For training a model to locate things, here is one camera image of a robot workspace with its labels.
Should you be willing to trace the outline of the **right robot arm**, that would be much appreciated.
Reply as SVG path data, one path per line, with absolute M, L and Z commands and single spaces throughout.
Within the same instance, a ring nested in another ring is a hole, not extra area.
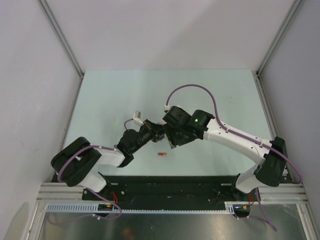
M 242 201 L 255 188 L 278 187 L 285 169 L 285 141 L 276 137 L 274 140 L 254 137 L 229 125 L 219 122 L 218 118 L 203 110 L 187 113 L 179 106 L 164 107 L 164 131 L 171 148 L 205 140 L 221 144 L 234 150 L 255 165 L 235 177 L 230 188 L 231 196 Z

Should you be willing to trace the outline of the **white remote control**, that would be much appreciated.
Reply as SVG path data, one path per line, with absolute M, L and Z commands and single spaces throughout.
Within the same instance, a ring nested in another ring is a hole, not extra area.
M 165 124 L 166 124 L 166 122 L 165 122 L 163 119 L 159 120 L 157 123 L 158 123 L 159 125 L 165 125 Z

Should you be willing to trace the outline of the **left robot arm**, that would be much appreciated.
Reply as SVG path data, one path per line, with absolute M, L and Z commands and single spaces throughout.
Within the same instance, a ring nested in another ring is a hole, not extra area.
M 146 119 L 138 131 L 126 128 L 114 147 L 92 145 L 85 137 L 78 137 L 56 154 L 50 164 L 59 182 L 68 187 L 89 188 L 98 199 L 105 200 L 111 188 L 99 167 L 126 167 L 134 159 L 134 153 L 148 142 L 157 143 L 165 138 L 164 124 L 163 120 L 154 123 Z

